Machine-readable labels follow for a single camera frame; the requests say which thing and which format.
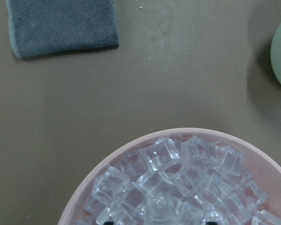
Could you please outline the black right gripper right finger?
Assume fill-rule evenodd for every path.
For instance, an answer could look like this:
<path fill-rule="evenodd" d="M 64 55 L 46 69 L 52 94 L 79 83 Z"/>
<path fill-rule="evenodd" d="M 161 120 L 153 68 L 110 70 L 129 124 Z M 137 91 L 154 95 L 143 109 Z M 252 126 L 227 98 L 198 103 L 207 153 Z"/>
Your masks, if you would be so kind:
<path fill-rule="evenodd" d="M 206 225 L 219 225 L 219 222 L 216 221 L 207 221 Z"/>

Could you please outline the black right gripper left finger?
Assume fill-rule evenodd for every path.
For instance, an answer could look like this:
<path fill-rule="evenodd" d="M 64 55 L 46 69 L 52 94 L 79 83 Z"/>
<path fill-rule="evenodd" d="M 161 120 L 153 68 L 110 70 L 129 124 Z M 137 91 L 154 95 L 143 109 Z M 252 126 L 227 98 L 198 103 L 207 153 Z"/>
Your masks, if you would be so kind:
<path fill-rule="evenodd" d="M 114 225 L 114 221 L 106 221 L 104 222 L 104 225 Z"/>

